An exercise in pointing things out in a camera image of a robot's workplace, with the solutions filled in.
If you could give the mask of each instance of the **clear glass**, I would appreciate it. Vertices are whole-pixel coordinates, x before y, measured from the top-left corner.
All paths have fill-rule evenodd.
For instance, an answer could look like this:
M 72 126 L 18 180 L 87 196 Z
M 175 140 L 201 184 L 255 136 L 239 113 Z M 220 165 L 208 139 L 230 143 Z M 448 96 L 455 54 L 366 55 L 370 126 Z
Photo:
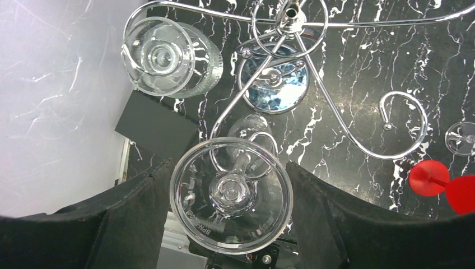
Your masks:
M 209 91 L 221 78 L 218 48 L 191 25 L 148 17 L 126 32 L 125 70 L 147 94 L 188 98 Z
M 475 155 L 475 123 L 458 122 L 445 133 L 445 145 L 455 155 Z
M 238 149 L 231 157 L 227 149 Z M 226 172 L 211 161 L 211 151 Z M 253 157 L 270 173 L 246 176 Z M 198 244 L 225 254 L 244 254 L 271 244 L 290 220 L 292 186 L 284 167 L 269 151 L 242 138 L 204 141 L 178 162 L 170 183 L 170 204 L 185 232 Z
M 258 132 L 265 132 L 269 136 L 253 136 Z M 228 137 L 238 137 L 247 140 L 252 140 L 254 143 L 259 144 L 266 150 L 270 151 L 274 156 L 277 156 L 277 145 L 272 137 L 272 131 L 267 120 L 259 114 L 251 114 L 246 117 L 238 119 L 229 129 L 227 133 Z M 230 156 L 235 156 L 235 149 L 228 148 L 227 152 Z M 268 170 L 269 166 L 260 158 L 254 158 L 251 160 L 246 170 L 248 177 L 261 177 Z

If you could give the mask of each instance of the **metal rod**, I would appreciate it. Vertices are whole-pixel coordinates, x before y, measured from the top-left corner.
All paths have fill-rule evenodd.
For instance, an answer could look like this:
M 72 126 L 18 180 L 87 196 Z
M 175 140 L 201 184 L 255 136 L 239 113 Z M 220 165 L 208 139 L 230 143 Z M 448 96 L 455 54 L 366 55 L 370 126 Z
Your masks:
M 432 18 L 412 18 L 408 20 L 394 20 L 394 21 L 368 21 L 368 22 L 330 22 L 329 28 L 365 28 L 365 27 L 393 27 L 393 26 L 411 26 L 421 24 L 435 24 L 438 22 L 450 21 L 455 18 L 460 18 L 475 10 L 475 3 L 469 7 L 445 16 Z M 304 26 L 322 27 L 323 22 L 305 22 Z
M 300 0 L 300 3 L 299 3 L 300 8 L 302 8 L 305 5 L 305 2 L 307 2 L 307 0 Z
M 277 32 L 275 30 L 272 30 L 268 33 L 264 33 L 262 35 L 259 35 L 258 38 L 266 39 L 266 38 L 270 38 L 271 36 L 277 36 Z M 239 51 L 240 48 L 243 48 L 244 46 L 246 46 L 248 44 L 253 44 L 253 43 L 255 43 L 255 38 L 251 38 L 247 41 L 242 42 L 239 46 L 237 46 L 236 50 Z
M 278 147 L 277 147 L 277 141 L 276 139 L 268 132 L 255 132 L 253 133 L 250 137 L 249 137 L 249 141 L 251 142 L 254 142 L 254 140 L 258 137 L 258 136 L 265 136 L 267 138 L 270 139 L 270 141 L 272 142 L 272 154 L 277 157 L 277 155 L 279 154 L 279 150 L 278 150 Z M 272 171 L 272 166 L 269 165 L 269 168 L 262 174 L 262 175 L 258 175 L 256 177 L 253 177 L 253 178 L 260 178 L 262 177 L 263 175 L 268 175 L 270 172 Z
M 275 59 L 275 60 L 273 60 L 269 63 L 267 68 L 274 68 L 276 66 L 281 66 L 283 64 L 290 63 L 290 62 L 295 62 L 295 61 L 298 61 L 298 59 L 297 60 L 295 60 L 295 59 Z
M 244 16 L 239 16 L 239 15 L 234 15 L 234 14 L 229 14 L 229 13 L 224 13 L 224 12 L 218 12 L 218 11 L 209 10 L 209 9 L 205 9 L 201 7 L 191 6 L 189 4 L 157 0 L 157 1 L 152 1 L 152 2 L 148 2 L 144 4 L 143 6 L 139 7 L 131 14 L 124 28 L 124 38 L 126 37 L 126 34 L 127 34 L 126 31 L 133 25 L 137 17 L 143 11 L 149 8 L 154 8 L 154 7 L 179 8 L 182 10 L 199 12 L 204 15 L 216 16 L 216 17 L 225 18 L 229 20 L 249 22 L 249 23 L 252 22 L 251 17 L 244 17 Z M 469 14 L 470 12 L 474 10 L 475 10 L 475 3 L 473 3 L 472 5 L 470 5 L 469 7 L 461 11 L 448 14 L 446 16 L 439 16 L 439 17 L 432 17 L 432 18 L 414 18 L 414 19 L 409 19 L 409 20 L 393 20 L 393 21 L 329 22 L 328 27 L 329 28 L 362 28 L 362 27 L 393 27 L 393 26 L 406 26 L 406 25 L 434 24 L 437 22 L 450 21 L 455 18 L 460 18 L 461 16 Z M 270 19 L 270 18 L 255 18 L 255 23 L 274 25 L 276 22 L 275 20 Z M 324 22 L 305 22 L 304 26 L 323 27 L 325 26 L 325 23 Z
M 277 52 L 279 50 L 279 48 L 281 47 L 281 45 L 284 43 L 285 39 L 287 37 L 287 34 L 283 34 L 279 40 L 277 41 L 277 43 L 275 44 L 274 48 L 272 49 L 273 52 Z M 262 73 L 262 71 L 267 67 L 267 65 L 272 61 L 272 55 L 268 55 L 267 58 L 262 62 L 262 64 L 259 66 L 259 68 L 256 69 L 256 71 L 254 72 L 254 74 L 251 76 L 251 78 L 249 79 L 249 81 L 244 85 L 244 87 L 238 92 L 238 94 L 236 94 L 236 96 L 234 96 L 233 100 L 231 101 L 231 103 L 229 103 L 229 105 L 226 107 L 226 109 L 221 113 L 221 115 L 219 116 L 219 118 L 216 120 L 215 122 L 215 125 L 213 126 L 213 128 L 211 129 L 211 133 L 209 134 L 209 138 L 214 138 L 216 137 L 216 134 L 218 132 L 218 129 L 221 125 L 221 123 L 224 121 L 224 119 L 226 118 L 226 116 L 229 114 L 229 112 L 231 111 L 231 109 L 233 109 L 233 107 L 238 103 L 239 99 L 241 99 L 241 97 L 243 97 L 243 95 L 246 93 L 246 91 L 251 87 L 251 85 L 253 84 L 253 82 L 256 80 L 256 78 L 258 76 L 260 76 L 260 74 Z
M 296 39 L 297 39 L 297 42 L 298 42 L 300 48 L 302 50 L 305 50 L 306 48 L 305 48 L 305 44 L 304 44 L 304 41 L 302 40 L 302 38 L 297 35 Z M 421 116 L 421 128 L 420 128 L 420 131 L 419 131 L 419 135 L 416 138 L 416 141 L 412 144 L 412 146 L 409 149 L 407 149 L 403 152 L 400 152 L 398 154 L 394 154 L 394 155 L 377 154 L 377 153 L 374 153 L 374 152 L 370 151 L 365 146 L 363 146 L 363 144 L 361 144 L 356 139 L 356 137 L 351 133 L 350 129 L 346 126 L 346 123 L 344 122 L 342 116 L 340 115 L 340 112 L 338 111 L 337 106 L 333 102 L 332 97 L 330 96 L 330 93 L 328 92 L 327 88 L 325 87 L 325 84 L 323 84 L 323 80 L 320 77 L 320 75 L 318 74 L 318 71 L 316 70 L 315 65 L 313 64 L 313 62 L 312 62 L 309 55 L 305 56 L 305 61 L 307 62 L 307 66 L 310 67 L 310 70 L 311 70 L 311 72 L 312 72 L 312 74 L 313 74 L 313 76 L 316 80 L 316 83 L 317 83 L 318 87 L 321 89 L 321 91 L 323 93 L 323 96 L 325 97 L 325 100 L 327 101 L 328 106 L 330 107 L 330 110 L 333 112 L 333 114 L 337 118 L 337 121 L 340 124 L 340 126 L 342 127 L 344 133 L 348 136 L 348 139 L 352 143 L 354 143 L 358 147 L 358 149 L 360 149 L 364 154 L 367 154 L 367 155 L 369 155 L 373 158 L 377 158 L 377 159 L 381 159 L 381 160 L 398 160 L 398 159 L 401 159 L 401 158 L 405 157 L 406 155 L 410 154 L 412 151 L 414 151 L 415 149 L 417 149 L 421 145 L 425 135 L 427 134 L 427 122 L 428 122 L 428 120 L 427 120 L 426 112 L 424 111 L 421 103 L 416 98 L 414 98 L 414 96 L 412 96 L 410 94 L 407 94 L 405 92 L 392 91 L 392 92 L 389 92 L 389 93 L 385 94 L 381 98 L 381 100 L 379 102 L 379 109 L 380 109 L 380 113 L 381 113 L 381 118 L 383 120 L 383 123 L 385 124 L 384 125 L 385 129 L 390 129 L 390 127 L 388 126 L 388 124 L 390 124 L 390 123 L 389 123 L 388 115 L 387 115 L 386 110 L 384 108 L 384 103 L 385 103 L 386 99 L 391 95 L 400 95 L 402 97 L 405 97 L 405 98 L 409 99 L 411 102 L 414 103 L 414 105 L 416 105 L 417 110 L 419 111 L 419 114 Z

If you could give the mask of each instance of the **black fabric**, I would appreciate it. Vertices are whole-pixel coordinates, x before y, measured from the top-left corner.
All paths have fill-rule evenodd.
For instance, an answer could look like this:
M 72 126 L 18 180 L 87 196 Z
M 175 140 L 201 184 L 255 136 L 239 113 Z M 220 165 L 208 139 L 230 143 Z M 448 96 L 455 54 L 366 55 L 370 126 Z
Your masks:
M 174 164 L 52 215 L 0 217 L 0 268 L 156 268 Z
M 426 220 L 374 206 L 287 164 L 305 268 L 475 268 L 475 214 Z

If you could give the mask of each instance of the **screw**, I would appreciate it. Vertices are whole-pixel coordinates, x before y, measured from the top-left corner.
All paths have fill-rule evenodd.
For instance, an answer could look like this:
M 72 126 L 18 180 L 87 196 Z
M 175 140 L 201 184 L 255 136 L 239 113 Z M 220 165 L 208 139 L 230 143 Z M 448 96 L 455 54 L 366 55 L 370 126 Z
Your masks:
M 269 78 L 269 82 L 272 85 L 275 85 L 275 84 L 279 83 L 279 78 L 280 78 L 279 75 L 271 75 L 271 78 Z
M 253 56 L 253 53 L 250 48 L 242 48 L 241 51 L 239 51 L 239 55 L 244 59 L 250 59 Z
M 272 262 L 272 258 L 269 255 L 265 255 L 264 257 L 262 257 L 262 262 L 268 265 L 269 263 Z
M 393 125 L 390 122 L 386 122 L 383 124 L 383 129 L 385 129 L 386 131 L 389 131 L 392 128 L 393 128 Z
M 305 66 L 305 62 L 302 61 L 302 60 L 296 60 L 296 61 L 295 61 L 295 66 L 296 66 L 297 68 L 303 68 L 303 67 Z

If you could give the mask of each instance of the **red object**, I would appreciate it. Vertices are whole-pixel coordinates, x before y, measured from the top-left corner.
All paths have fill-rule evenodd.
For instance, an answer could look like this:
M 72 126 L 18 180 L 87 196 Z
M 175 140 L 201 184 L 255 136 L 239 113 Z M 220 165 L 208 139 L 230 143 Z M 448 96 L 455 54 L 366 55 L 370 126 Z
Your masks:
M 475 211 L 475 175 L 453 179 L 445 189 L 449 205 L 459 215 Z
M 435 196 L 445 190 L 449 170 L 439 161 L 427 160 L 416 164 L 409 173 L 409 185 L 422 196 Z

